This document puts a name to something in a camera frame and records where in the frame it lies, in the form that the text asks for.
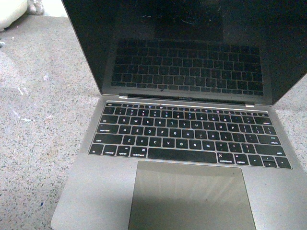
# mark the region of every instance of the silver laptop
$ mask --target silver laptop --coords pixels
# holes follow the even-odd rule
[[[303,2],[63,2],[101,98],[53,229],[307,229],[272,108],[307,72]]]

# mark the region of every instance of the black key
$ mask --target black key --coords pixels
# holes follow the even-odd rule
[[[221,140],[232,141],[231,133],[220,132]]]
[[[242,133],[251,133],[250,125],[239,125]]]
[[[183,129],[182,137],[183,138],[194,138],[194,131],[190,129]]]
[[[94,143],[103,144],[120,144],[122,140],[122,135],[115,134],[96,134],[94,138]]]
[[[185,85],[195,85],[195,77],[184,77],[184,84]]]
[[[202,129],[201,121],[191,121],[191,128],[193,128],[193,129]]]
[[[168,137],[168,128],[158,128],[157,129],[157,136]]]
[[[210,140],[219,140],[220,139],[219,132],[208,131],[208,139],[210,139]]]
[[[155,136],[155,127],[145,127],[144,135],[146,136]]]
[[[147,155],[147,148],[142,147],[132,147],[131,149],[131,157],[141,157],[145,158]]]
[[[224,122],[231,122],[231,119],[230,119],[229,115],[220,114],[220,120],[224,121]]]
[[[251,129],[253,130],[254,133],[257,133],[257,134],[264,133],[262,126],[254,125],[254,126],[251,126]]]
[[[204,130],[195,130],[196,139],[207,139],[207,133]]]
[[[276,135],[276,131],[273,126],[263,126],[266,134]]]
[[[249,81],[248,89],[255,90],[255,91],[263,91],[263,84],[262,82]]]
[[[206,121],[208,120],[208,117],[206,114],[196,113],[196,119],[200,121]]]
[[[103,114],[113,114],[114,110],[114,107],[105,107]]]
[[[190,121],[179,120],[179,128],[190,128]]]
[[[201,141],[200,140],[189,140],[189,146],[192,150],[201,150]]]
[[[255,134],[245,134],[246,142],[258,143],[257,136]]]
[[[207,141],[207,140],[203,140],[202,141],[202,148],[204,150],[215,150],[215,146],[214,146],[214,142],[213,141]]]
[[[231,121],[233,123],[243,123],[242,117],[236,115],[231,116]]]
[[[273,145],[255,145],[258,154],[271,156],[286,156],[281,146]]]
[[[229,145],[229,151],[231,152],[242,152],[241,146],[239,143],[228,143]]]
[[[137,114],[138,114],[138,110],[137,109],[127,109],[126,115],[136,116]]]
[[[259,142],[267,145],[281,145],[277,136],[258,135]]]
[[[165,119],[156,118],[154,120],[154,126],[165,127],[166,126],[166,120]]]
[[[132,117],[130,120],[130,125],[139,126],[142,123],[141,117]]]
[[[172,118],[172,111],[167,111],[167,110],[163,110],[162,111],[162,114],[161,114],[161,117],[163,118]]]
[[[217,153],[217,159],[221,164],[235,164],[234,156],[231,153]]]
[[[120,134],[130,134],[131,126],[120,126],[119,132]]]
[[[242,116],[244,123],[254,124],[254,118],[252,116]]]
[[[249,155],[248,156],[250,165],[253,166],[263,166],[260,156],[258,155]]]
[[[165,148],[174,148],[175,147],[175,139],[163,138],[163,147],[165,147]]]
[[[256,153],[252,144],[242,144],[242,149],[245,153]]]
[[[287,158],[285,157],[276,157],[276,162],[278,164],[278,167],[285,168],[285,169],[291,169],[291,165]]]
[[[215,130],[214,122],[204,121],[203,128],[208,130]]]
[[[173,118],[183,119],[183,112],[174,111]]]
[[[106,145],[102,155],[114,156],[116,153],[116,145]]]
[[[221,151],[221,152],[228,152],[228,146],[226,142],[219,142],[217,141],[215,143],[215,147],[217,151]]]
[[[235,154],[235,161],[238,165],[249,165],[248,158],[244,154]]]
[[[134,145],[134,142],[135,142],[135,136],[127,136],[127,135],[124,136],[123,139],[124,145]]]
[[[130,146],[119,146],[117,149],[117,156],[127,157],[129,156]]]
[[[169,130],[169,136],[173,138],[180,138],[181,137],[181,130],[177,128],[171,128]]]
[[[208,114],[209,121],[220,121],[218,114]]]
[[[162,139],[161,138],[150,138],[149,139],[149,146],[152,147],[161,147]]]
[[[169,128],[177,128],[178,127],[178,120],[168,119],[166,126],[169,127]]]
[[[215,128],[216,130],[219,130],[219,131],[227,131],[227,126],[225,123],[215,123]]]
[[[228,130],[231,132],[239,132],[239,126],[237,124],[227,124]]]
[[[154,125],[154,120],[153,120],[153,118],[144,117],[144,118],[143,118],[142,125],[143,125],[143,126],[153,126],[153,125]]]
[[[118,123],[121,125],[127,125],[129,124],[129,121],[130,121],[130,117],[128,116],[120,116],[118,119]]]
[[[118,125],[107,125],[107,124],[100,124],[98,126],[97,133],[117,133]]]
[[[188,148],[188,140],[176,139],[176,148],[187,149]]]
[[[184,149],[149,148],[148,158],[217,163],[215,152],[184,150]]]
[[[141,126],[133,126],[131,134],[132,135],[143,135],[144,127]]]
[[[103,147],[104,147],[104,145],[93,144],[91,146],[89,154],[101,155]]]
[[[136,145],[138,146],[147,146],[148,145],[148,137],[136,137]]]
[[[241,133],[233,133],[232,137],[235,142],[245,142],[244,135]]]
[[[116,108],[115,114],[116,115],[125,115],[126,113],[126,108]]]

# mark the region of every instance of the black keyboard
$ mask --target black keyboard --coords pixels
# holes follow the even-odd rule
[[[106,104],[89,154],[291,169],[267,113]]]
[[[119,40],[113,86],[263,95],[259,49],[163,40]]]

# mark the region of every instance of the laptop screen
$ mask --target laptop screen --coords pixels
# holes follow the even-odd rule
[[[63,2],[102,94],[272,105],[307,73],[304,1]]]

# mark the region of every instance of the floor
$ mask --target floor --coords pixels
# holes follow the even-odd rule
[[[67,18],[26,16],[0,38],[0,229],[48,230],[99,91]],[[306,88],[274,108],[307,173]]]

